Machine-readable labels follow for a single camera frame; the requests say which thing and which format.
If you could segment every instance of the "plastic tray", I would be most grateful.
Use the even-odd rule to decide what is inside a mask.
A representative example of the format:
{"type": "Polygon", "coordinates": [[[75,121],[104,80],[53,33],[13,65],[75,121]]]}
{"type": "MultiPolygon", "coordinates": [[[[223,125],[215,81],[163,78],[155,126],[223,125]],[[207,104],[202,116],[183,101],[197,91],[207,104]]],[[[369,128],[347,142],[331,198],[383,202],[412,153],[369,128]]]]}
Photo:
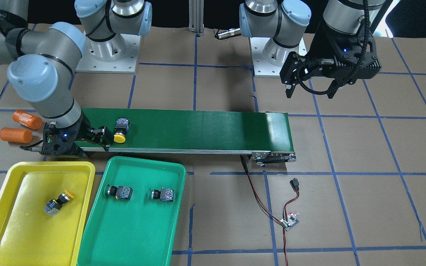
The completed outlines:
{"type": "Polygon", "coordinates": [[[185,167],[116,156],[108,161],[78,255],[79,266],[168,266],[185,184],[185,167]],[[132,187],[129,201],[106,186],[132,187]],[[174,189],[173,202],[148,199],[149,189],[174,189]]]}
{"type": "Polygon", "coordinates": [[[95,167],[90,162],[20,162],[0,191],[0,266],[75,266],[95,167]],[[44,205],[75,196],[56,216],[44,205]]]}

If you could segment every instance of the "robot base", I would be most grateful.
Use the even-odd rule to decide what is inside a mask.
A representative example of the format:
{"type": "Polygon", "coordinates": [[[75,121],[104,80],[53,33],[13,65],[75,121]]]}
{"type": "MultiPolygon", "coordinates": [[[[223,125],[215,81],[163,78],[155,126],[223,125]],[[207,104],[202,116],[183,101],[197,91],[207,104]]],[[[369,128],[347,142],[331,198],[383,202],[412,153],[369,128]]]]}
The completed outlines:
{"type": "Polygon", "coordinates": [[[127,50],[121,59],[112,62],[100,61],[90,54],[88,45],[86,45],[76,72],[135,74],[141,37],[129,34],[121,35],[124,37],[127,46],[127,50]]]}
{"type": "MultiPolygon", "coordinates": [[[[282,67],[273,65],[267,61],[262,51],[270,38],[253,37],[250,38],[252,62],[254,64],[254,76],[257,78],[280,78],[280,69],[282,67]]],[[[298,47],[293,51],[299,55],[306,55],[307,49],[303,39],[301,39],[298,47]]]]}

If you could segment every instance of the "orange can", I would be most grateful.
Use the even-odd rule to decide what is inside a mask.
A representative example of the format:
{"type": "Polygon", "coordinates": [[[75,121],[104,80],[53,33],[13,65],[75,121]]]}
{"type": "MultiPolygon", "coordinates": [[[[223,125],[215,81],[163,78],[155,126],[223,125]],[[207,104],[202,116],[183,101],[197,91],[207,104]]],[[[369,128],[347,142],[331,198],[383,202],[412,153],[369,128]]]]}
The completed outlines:
{"type": "Polygon", "coordinates": [[[12,120],[34,130],[39,129],[40,126],[42,126],[42,119],[40,117],[27,113],[24,110],[15,111],[12,114],[12,120]]]}
{"type": "Polygon", "coordinates": [[[0,131],[0,139],[14,143],[30,143],[32,141],[32,132],[23,128],[4,127],[0,131]]]}

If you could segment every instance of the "braided black cable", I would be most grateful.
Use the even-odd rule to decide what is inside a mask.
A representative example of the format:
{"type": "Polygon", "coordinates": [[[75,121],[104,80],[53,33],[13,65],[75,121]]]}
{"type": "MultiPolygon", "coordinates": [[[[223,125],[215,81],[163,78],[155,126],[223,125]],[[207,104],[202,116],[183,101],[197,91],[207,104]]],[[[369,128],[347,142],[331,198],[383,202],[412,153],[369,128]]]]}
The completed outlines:
{"type": "Polygon", "coordinates": [[[356,71],[359,69],[359,67],[362,64],[362,61],[364,60],[364,55],[366,53],[367,50],[367,45],[368,45],[368,41],[369,41],[369,35],[370,33],[370,27],[371,27],[371,22],[369,19],[369,4],[367,0],[362,0],[362,5],[364,6],[364,20],[365,20],[365,35],[364,35],[364,43],[362,44],[362,49],[361,49],[361,53],[360,56],[358,58],[357,63],[354,65],[353,70],[350,72],[350,74],[348,75],[348,77],[346,77],[344,80],[342,80],[340,83],[336,84],[336,86],[327,89],[326,91],[314,91],[313,89],[310,89],[308,86],[306,86],[303,81],[301,80],[300,77],[300,71],[306,67],[307,65],[307,61],[305,60],[304,62],[302,62],[298,67],[297,70],[295,72],[295,79],[297,80],[298,84],[300,84],[300,86],[308,91],[311,94],[315,94],[315,95],[324,95],[324,94],[328,94],[328,93],[335,93],[339,88],[341,88],[342,86],[345,86],[345,84],[347,84],[348,82],[350,82],[350,80],[352,79],[352,77],[354,76],[354,74],[356,73],[356,71]]]}

